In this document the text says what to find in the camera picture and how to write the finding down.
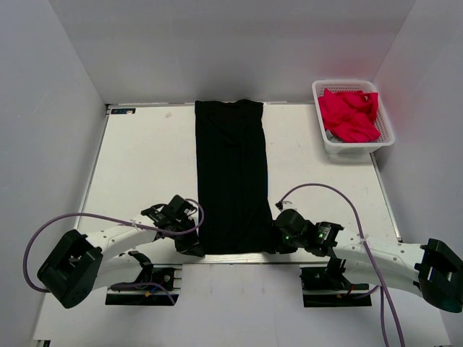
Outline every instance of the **plastic basket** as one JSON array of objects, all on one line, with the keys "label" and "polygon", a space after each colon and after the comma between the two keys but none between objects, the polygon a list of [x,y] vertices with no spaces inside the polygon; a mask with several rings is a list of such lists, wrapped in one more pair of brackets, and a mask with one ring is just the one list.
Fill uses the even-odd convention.
[{"label": "plastic basket", "polygon": [[318,122],[320,124],[321,135],[323,137],[323,144],[325,151],[329,154],[361,154],[371,153],[378,148],[390,146],[394,143],[395,137],[392,131],[391,123],[389,122],[388,115],[384,110],[381,96],[378,96],[378,117],[375,121],[375,127],[381,133],[381,136],[375,142],[364,143],[336,143],[328,140],[326,136],[323,119],[321,117],[320,105],[318,104],[318,97],[325,93],[325,89],[331,92],[349,92],[361,90],[364,93],[378,92],[375,85],[369,81],[362,80],[321,80],[315,81],[312,84],[313,97],[315,99],[315,107],[317,108]]}]

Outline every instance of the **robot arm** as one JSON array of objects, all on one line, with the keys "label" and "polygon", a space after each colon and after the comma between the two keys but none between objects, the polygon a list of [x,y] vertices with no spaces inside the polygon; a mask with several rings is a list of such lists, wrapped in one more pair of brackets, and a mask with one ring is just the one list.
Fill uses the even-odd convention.
[{"label": "robot arm", "polygon": [[[153,264],[136,246],[164,236],[137,224],[154,224],[170,231],[178,252],[202,257],[197,233],[182,234],[195,227],[190,219],[193,212],[195,208],[176,195],[169,204],[152,206],[135,216],[133,226],[88,234],[68,231],[41,266],[38,278],[66,308],[79,304],[93,289],[150,282]],[[439,309],[462,311],[463,261],[442,241],[430,239],[421,245],[373,237],[363,240],[338,224],[314,225],[293,209],[281,212],[274,225],[286,252],[304,248],[331,258],[321,280],[332,289],[349,288],[354,283],[380,284],[365,250],[367,242],[388,286],[421,296]],[[322,282],[319,273],[310,277],[304,269],[302,280],[306,289]]]},{"label": "robot arm", "polygon": [[157,231],[140,227],[155,225],[169,231],[182,254],[203,256],[191,215],[196,211],[176,195],[165,205],[154,205],[133,219],[133,226],[114,226],[81,234],[65,233],[38,271],[38,279],[66,308],[83,301],[93,290],[117,283],[149,282],[153,264],[136,246],[164,237]]},{"label": "robot arm", "polygon": [[421,245],[373,237],[363,240],[338,224],[314,225],[293,209],[284,210],[275,225],[287,246],[337,260],[330,261],[325,271],[325,279],[335,286],[380,284],[364,247],[367,242],[388,286],[421,296],[444,311],[462,311],[463,261],[442,241],[430,239],[427,245]]}]

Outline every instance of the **purple cable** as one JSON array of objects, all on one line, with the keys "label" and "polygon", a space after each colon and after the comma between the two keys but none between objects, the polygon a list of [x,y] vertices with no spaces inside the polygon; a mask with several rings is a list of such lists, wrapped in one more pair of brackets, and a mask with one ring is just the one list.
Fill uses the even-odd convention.
[{"label": "purple cable", "polygon": [[35,291],[40,291],[41,293],[49,293],[50,291],[44,288],[37,287],[30,279],[29,276],[29,271],[27,270],[27,261],[29,259],[29,253],[30,249],[32,248],[32,245],[34,244],[35,239],[41,234],[42,231],[44,231],[46,228],[48,228],[51,224],[57,222],[58,220],[65,219],[65,218],[71,218],[71,217],[90,217],[90,218],[95,218],[95,219],[102,219],[102,220],[107,220],[109,222],[115,222],[118,224],[122,224],[123,226],[137,226],[140,229],[145,229],[145,230],[152,230],[152,231],[157,231],[159,233],[162,233],[164,235],[170,235],[170,236],[179,236],[179,235],[185,235],[188,233],[191,233],[192,231],[197,230],[204,222],[204,210],[201,207],[201,205],[193,200],[193,199],[185,199],[186,201],[193,202],[197,207],[199,208],[201,212],[200,220],[197,223],[197,226],[194,228],[185,230],[185,231],[169,231],[169,230],[164,230],[160,228],[156,228],[155,226],[145,226],[143,224],[139,223],[133,223],[132,221],[128,220],[122,220],[122,219],[117,219],[117,218],[112,218],[112,217],[106,217],[105,215],[98,215],[95,213],[87,213],[87,212],[74,212],[74,213],[65,213],[63,215],[59,215],[58,217],[55,217],[45,224],[43,224],[37,231],[32,235],[30,238],[29,242],[27,243],[26,250],[24,251],[24,257],[22,258],[22,274],[24,275],[24,279],[26,280],[27,284],[29,287],[34,289]]},{"label": "purple cable", "polygon": [[381,332],[383,333],[384,344],[389,347],[388,336],[386,334],[386,324],[384,324],[384,290],[381,287]]},{"label": "purple cable", "polygon": [[360,295],[353,296],[352,298],[353,298],[353,299],[363,299],[363,298],[366,298],[367,296],[369,296],[369,295],[373,294],[374,292],[376,292],[379,288],[380,288],[380,286],[374,286],[372,290],[367,291],[367,292],[364,293],[364,294],[360,294]]},{"label": "purple cable", "polygon": [[[299,186],[296,186],[294,187],[293,189],[289,190],[289,192],[287,192],[281,199],[279,202],[283,203],[283,201],[294,191],[294,190],[297,190],[299,188],[303,188],[303,187],[323,187],[323,188],[327,188],[327,189],[330,189],[332,190],[333,192],[341,195],[344,200],[347,201],[347,203],[350,205],[350,207],[352,208],[352,211],[354,212],[354,216],[355,216],[355,220],[357,221],[357,227],[359,228],[359,235],[362,239],[365,238],[365,235],[363,233],[363,229],[362,229],[362,224],[360,222],[360,217],[359,217],[359,214],[357,212],[357,209],[355,208],[354,204],[352,203],[352,201],[346,196],[344,195],[344,193],[342,193],[341,191],[339,191],[338,189],[332,187],[332,186],[329,186],[327,184],[323,184],[323,183],[305,183],[305,184],[300,184]],[[404,333],[402,332],[402,327],[400,326],[400,321],[399,321],[399,316],[397,315],[397,311],[396,311],[396,308],[394,306],[394,303],[392,302],[392,298],[391,298],[391,294],[389,293],[389,290],[388,290],[388,287],[386,285],[386,282],[384,280],[384,277],[383,275],[381,274],[381,271],[379,270],[379,267],[378,267],[378,264],[376,264],[376,260],[373,256],[373,254],[371,253],[371,250],[370,250],[370,247],[368,246],[368,243],[367,242],[364,242],[363,243],[364,247],[365,247],[365,251],[367,252],[367,255],[368,257],[370,258],[370,261],[371,261],[371,265],[373,266],[373,269],[375,269],[375,272],[376,272],[376,275],[378,275],[378,279],[381,283],[381,287],[382,289],[384,290],[384,293],[386,295],[386,298],[388,300],[388,304],[389,304],[389,307],[391,308],[391,312],[392,312],[392,316],[394,318],[394,322],[396,323],[396,329],[397,329],[397,334],[399,335],[399,340],[400,340],[400,346],[401,347],[405,347],[405,338],[404,338]]]},{"label": "purple cable", "polygon": [[156,286],[161,289],[164,293],[166,293],[167,297],[170,299],[171,303],[175,305],[175,300],[172,295],[169,293],[167,289],[165,289],[162,285],[154,282],[142,282],[142,283],[116,283],[111,286],[113,291],[117,291],[119,289],[126,289],[126,288],[136,288],[137,286]]}]

